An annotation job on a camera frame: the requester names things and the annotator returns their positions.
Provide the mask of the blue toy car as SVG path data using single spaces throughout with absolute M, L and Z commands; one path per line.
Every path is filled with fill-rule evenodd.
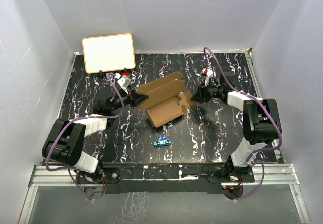
M 154 147 L 163 147 L 163 146 L 169 146 L 172 142 L 166 137 L 160 137 L 157 141 L 154 142 Z

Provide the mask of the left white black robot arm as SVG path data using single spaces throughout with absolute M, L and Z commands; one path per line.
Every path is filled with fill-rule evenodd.
M 119 117 L 115 111 L 124 106 L 139 107 L 149 99 L 146 94 L 128 89 L 128 92 L 119 90 L 106 100 L 98 100 L 93 114 L 78 117 L 73 120 L 57 119 L 48 135 L 42 149 L 42 156 L 49 161 L 61 163 L 67 167 L 87 172 L 87 178 L 93 183 L 99 183 L 104 178 L 104 170 L 99 160 L 83 151 L 84 138 L 101 132 L 111 126 L 114 119 Z

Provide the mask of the brown cardboard box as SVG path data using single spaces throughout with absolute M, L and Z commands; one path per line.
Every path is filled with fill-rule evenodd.
M 153 127 L 158 128 L 174 120 L 196 105 L 191 100 L 191 92 L 185 89 L 185 81 L 182 78 L 183 74 L 175 71 L 141 85 L 136 90 L 137 93 L 149 96 L 138 109 L 147 112 Z

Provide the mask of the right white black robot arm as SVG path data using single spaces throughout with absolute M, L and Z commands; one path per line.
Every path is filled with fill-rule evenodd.
M 243 113 L 243 138 L 237 149 L 230 154 L 223 166 L 203 168 L 205 173 L 236 182 L 248 174 L 256 157 L 255 151 L 278 139 L 281 125 L 277 103 L 274 99 L 257 98 L 234 89 L 225 74 L 220 74 L 219 81 L 210 69 L 203 69 L 201 75 L 203 81 L 191 97 L 193 102 L 202 104 L 218 99 Z

